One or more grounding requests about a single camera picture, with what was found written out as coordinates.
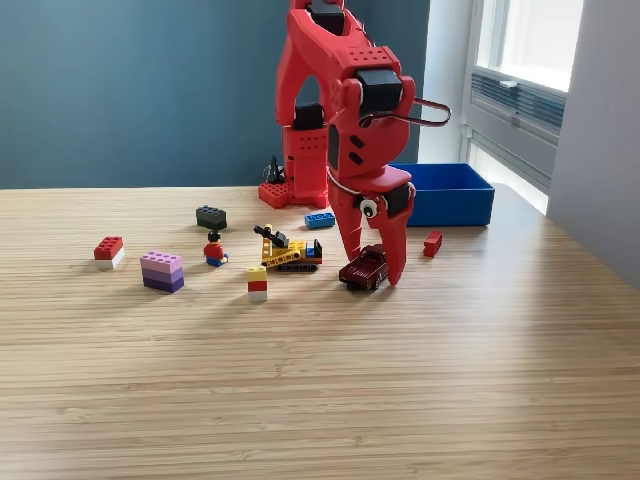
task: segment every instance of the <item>yellow lego vehicle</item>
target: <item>yellow lego vehicle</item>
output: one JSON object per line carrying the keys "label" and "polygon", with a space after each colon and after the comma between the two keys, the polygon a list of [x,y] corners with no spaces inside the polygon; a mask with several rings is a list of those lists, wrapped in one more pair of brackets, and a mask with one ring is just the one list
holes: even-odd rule
{"label": "yellow lego vehicle", "polygon": [[283,233],[272,233],[272,226],[256,225],[253,231],[262,237],[262,265],[281,272],[315,272],[322,263],[322,246],[289,240]]}

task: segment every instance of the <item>lego crane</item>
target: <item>lego crane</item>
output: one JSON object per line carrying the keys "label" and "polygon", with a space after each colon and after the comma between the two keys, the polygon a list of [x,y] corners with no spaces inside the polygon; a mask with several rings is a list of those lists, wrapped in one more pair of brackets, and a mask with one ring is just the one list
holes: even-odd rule
{"label": "lego crane", "polygon": [[[388,164],[406,146],[410,123],[444,126],[451,110],[415,97],[413,79],[402,75],[388,47],[370,41],[344,0],[290,0],[287,30],[276,86],[285,182],[263,183],[260,198],[275,208],[331,203],[349,260],[360,253],[364,215],[380,232],[395,285],[406,261],[415,188],[409,173]],[[312,75],[320,85],[319,103],[297,106],[296,96]],[[443,110],[448,118],[411,118],[414,103]]]}
{"label": "lego crane", "polygon": [[284,272],[315,272],[322,264],[322,246],[318,240],[307,244],[289,240],[284,233],[272,233],[273,227],[259,225],[253,231],[262,237],[262,266]]}

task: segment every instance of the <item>white lego brick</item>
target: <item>white lego brick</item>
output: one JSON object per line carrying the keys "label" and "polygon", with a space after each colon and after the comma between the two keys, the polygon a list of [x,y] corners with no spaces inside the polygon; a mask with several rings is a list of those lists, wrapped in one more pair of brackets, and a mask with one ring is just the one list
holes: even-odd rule
{"label": "white lego brick", "polygon": [[116,268],[116,266],[118,266],[120,260],[122,260],[123,257],[124,247],[122,247],[120,251],[116,253],[116,256],[111,260],[94,260],[94,262],[96,262],[96,267],[98,267],[98,270],[113,270],[114,268]]}
{"label": "white lego brick", "polygon": [[267,301],[267,291],[263,290],[261,292],[249,292],[249,301],[250,302],[266,302]]}

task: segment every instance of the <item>dark red lego car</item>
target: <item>dark red lego car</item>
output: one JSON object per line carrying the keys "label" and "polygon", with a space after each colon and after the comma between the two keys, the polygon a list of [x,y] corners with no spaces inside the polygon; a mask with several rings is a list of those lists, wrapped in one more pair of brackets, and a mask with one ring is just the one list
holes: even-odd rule
{"label": "dark red lego car", "polygon": [[349,290],[375,290],[389,276],[382,245],[367,245],[358,258],[340,270],[339,279]]}

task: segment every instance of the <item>red lego brick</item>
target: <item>red lego brick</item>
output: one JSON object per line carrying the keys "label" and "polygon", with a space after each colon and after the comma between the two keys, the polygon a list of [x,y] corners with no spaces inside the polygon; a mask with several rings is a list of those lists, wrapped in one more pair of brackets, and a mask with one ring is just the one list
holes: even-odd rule
{"label": "red lego brick", "polygon": [[442,246],[442,233],[431,232],[424,242],[424,256],[435,257]]}
{"label": "red lego brick", "polygon": [[249,292],[264,292],[267,290],[267,282],[248,282]]}
{"label": "red lego brick", "polygon": [[93,258],[96,260],[113,260],[122,246],[122,237],[105,237],[93,251]]}
{"label": "red lego brick", "polygon": [[290,187],[286,183],[261,183],[258,188],[258,196],[260,200],[268,203],[273,208],[282,208],[289,203]]}

